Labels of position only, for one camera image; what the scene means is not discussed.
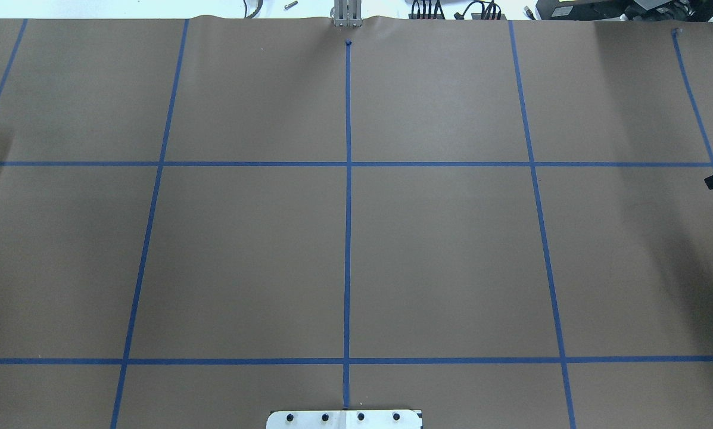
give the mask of white background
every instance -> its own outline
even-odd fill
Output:
[[[296,6],[285,11],[283,6],[292,1],[265,0],[258,17],[329,16],[334,4],[330,0],[298,0]],[[256,8],[256,0],[247,2],[250,13]],[[454,12],[462,12],[468,3],[468,0],[441,0],[446,19],[453,19]],[[498,0],[497,3],[508,19],[527,19],[523,14],[526,5],[536,13],[536,0]],[[406,18],[410,7],[410,0],[362,0],[362,17]],[[479,8],[473,6],[471,11],[478,13]],[[242,0],[0,0],[0,17],[16,18],[185,18],[202,14],[242,17],[243,13]]]

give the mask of white object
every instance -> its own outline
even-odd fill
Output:
[[[416,410],[273,412],[266,429],[422,429]]]

